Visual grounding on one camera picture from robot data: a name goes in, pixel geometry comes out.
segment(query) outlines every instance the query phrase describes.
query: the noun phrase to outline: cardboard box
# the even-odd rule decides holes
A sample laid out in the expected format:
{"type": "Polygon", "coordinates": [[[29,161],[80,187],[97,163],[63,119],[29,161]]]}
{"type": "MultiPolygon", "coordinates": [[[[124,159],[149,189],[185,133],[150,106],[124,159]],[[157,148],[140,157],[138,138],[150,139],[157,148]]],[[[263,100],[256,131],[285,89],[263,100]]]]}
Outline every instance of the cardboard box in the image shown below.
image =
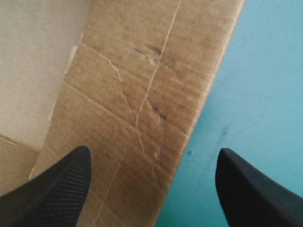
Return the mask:
{"type": "Polygon", "coordinates": [[[78,226],[153,226],[243,0],[91,2],[31,178],[79,145],[92,183],[78,226]]]}

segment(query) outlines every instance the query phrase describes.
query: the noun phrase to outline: textured black plastic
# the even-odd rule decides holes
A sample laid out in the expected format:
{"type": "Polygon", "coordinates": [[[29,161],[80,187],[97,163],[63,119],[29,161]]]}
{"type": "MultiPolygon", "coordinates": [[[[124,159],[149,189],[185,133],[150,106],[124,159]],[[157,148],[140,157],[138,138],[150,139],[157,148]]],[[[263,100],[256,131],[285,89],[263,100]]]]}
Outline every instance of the textured black plastic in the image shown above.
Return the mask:
{"type": "Polygon", "coordinates": [[[76,226],[90,181],[90,151],[77,147],[32,181],[0,197],[0,227],[76,226]]]}
{"type": "Polygon", "coordinates": [[[215,182],[231,227],[303,227],[303,199],[230,149],[220,151],[215,182]]]}

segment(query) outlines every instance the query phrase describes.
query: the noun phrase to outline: crease in cardboard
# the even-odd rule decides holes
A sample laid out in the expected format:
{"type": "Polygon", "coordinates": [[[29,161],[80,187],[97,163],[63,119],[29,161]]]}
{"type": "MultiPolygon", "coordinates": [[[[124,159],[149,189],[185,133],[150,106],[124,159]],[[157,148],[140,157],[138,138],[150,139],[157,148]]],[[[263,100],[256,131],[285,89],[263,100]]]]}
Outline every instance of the crease in cardboard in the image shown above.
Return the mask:
{"type": "Polygon", "coordinates": [[[117,76],[118,76],[118,80],[119,80],[119,85],[120,85],[120,88],[121,88],[121,94],[122,94],[122,97],[126,103],[126,105],[128,106],[128,109],[130,111],[130,113],[132,114],[133,111],[131,109],[131,106],[129,105],[129,102],[128,102],[128,99],[124,93],[124,89],[122,87],[122,84],[123,84],[123,79],[121,77],[121,74],[120,74],[120,70],[118,69],[118,67],[116,65],[113,64],[113,61],[110,60],[108,57],[106,57],[105,55],[101,54],[100,52],[96,51],[94,48],[92,48],[90,45],[88,45],[87,43],[85,42],[82,42],[82,44],[84,44],[85,46],[87,46],[91,51],[93,51],[94,53],[96,53],[98,56],[100,56],[101,58],[103,58],[104,60],[108,61],[109,65],[113,68],[113,70],[116,72],[117,76]]]}
{"type": "Polygon", "coordinates": [[[37,149],[35,147],[32,147],[32,146],[30,146],[26,143],[22,143],[22,142],[18,142],[16,140],[13,140],[12,138],[10,138],[8,136],[0,134],[0,140],[2,142],[9,143],[9,144],[12,144],[12,145],[23,146],[23,147],[29,148],[29,149],[34,150],[35,152],[39,153],[39,149],[37,149]]]}
{"type": "Polygon", "coordinates": [[[158,65],[157,65],[156,69],[154,70],[154,72],[153,72],[153,74],[152,74],[152,76],[151,76],[151,80],[150,80],[150,82],[149,82],[149,84],[148,84],[146,94],[145,94],[145,96],[144,96],[144,99],[143,99],[142,104],[141,104],[141,106],[140,106],[140,108],[139,108],[138,114],[137,114],[137,116],[136,116],[136,129],[137,129],[137,132],[138,132],[139,142],[140,142],[141,149],[142,149],[142,152],[143,152],[143,153],[145,153],[145,151],[144,151],[144,146],[143,146],[143,142],[142,142],[141,132],[140,132],[140,129],[139,129],[139,117],[140,117],[140,114],[141,114],[141,112],[142,112],[144,103],[145,103],[145,101],[146,101],[146,99],[147,99],[147,96],[148,96],[148,94],[149,94],[149,92],[150,92],[150,89],[151,89],[151,87],[152,87],[153,79],[155,78],[155,75],[156,75],[156,73],[157,73],[157,71],[158,71],[158,69],[159,69],[159,67],[160,67],[161,58],[162,58],[162,56],[163,56],[163,53],[164,53],[164,50],[165,50],[167,41],[168,41],[168,39],[169,39],[169,35],[170,35],[171,30],[172,30],[172,27],[173,27],[173,25],[174,25],[174,23],[175,23],[176,16],[177,16],[177,14],[178,14],[178,12],[179,12],[179,10],[180,10],[181,3],[182,3],[182,0],[180,0],[180,1],[178,2],[177,8],[176,8],[176,10],[175,10],[175,13],[174,13],[174,15],[173,15],[171,24],[170,24],[170,26],[169,26],[169,30],[168,30],[167,35],[166,35],[166,37],[165,37],[164,45],[163,45],[163,47],[162,47],[162,49],[161,49],[161,53],[160,53],[158,65]]]}

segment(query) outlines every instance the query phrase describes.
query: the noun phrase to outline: corrugated cardboard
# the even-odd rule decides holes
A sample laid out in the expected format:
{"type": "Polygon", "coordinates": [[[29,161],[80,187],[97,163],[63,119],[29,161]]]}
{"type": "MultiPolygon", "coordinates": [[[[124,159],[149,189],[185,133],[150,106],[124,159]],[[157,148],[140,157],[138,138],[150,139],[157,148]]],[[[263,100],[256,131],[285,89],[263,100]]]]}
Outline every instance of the corrugated cardboard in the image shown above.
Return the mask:
{"type": "Polygon", "coordinates": [[[0,1],[0,195],[25,183],[89,0],[0,1]]]}
{"type": "Polygon", "coordinates": [[[153,226],[243,0],[95,0],[34,177],[92,153],[79,227],[153,226]]]}

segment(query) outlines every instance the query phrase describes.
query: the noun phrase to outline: teal surface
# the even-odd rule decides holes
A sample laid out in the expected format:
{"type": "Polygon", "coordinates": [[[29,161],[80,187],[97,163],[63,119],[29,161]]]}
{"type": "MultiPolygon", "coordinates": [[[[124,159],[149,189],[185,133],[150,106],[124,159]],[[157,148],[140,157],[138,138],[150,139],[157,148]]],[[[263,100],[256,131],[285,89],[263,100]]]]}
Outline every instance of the teal surface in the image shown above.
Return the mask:
{"type": "Polygon", "coordinates": [[[157,227],[228,226],[221,147],[303,196],[303,1],[247,2],[157,227]]]}

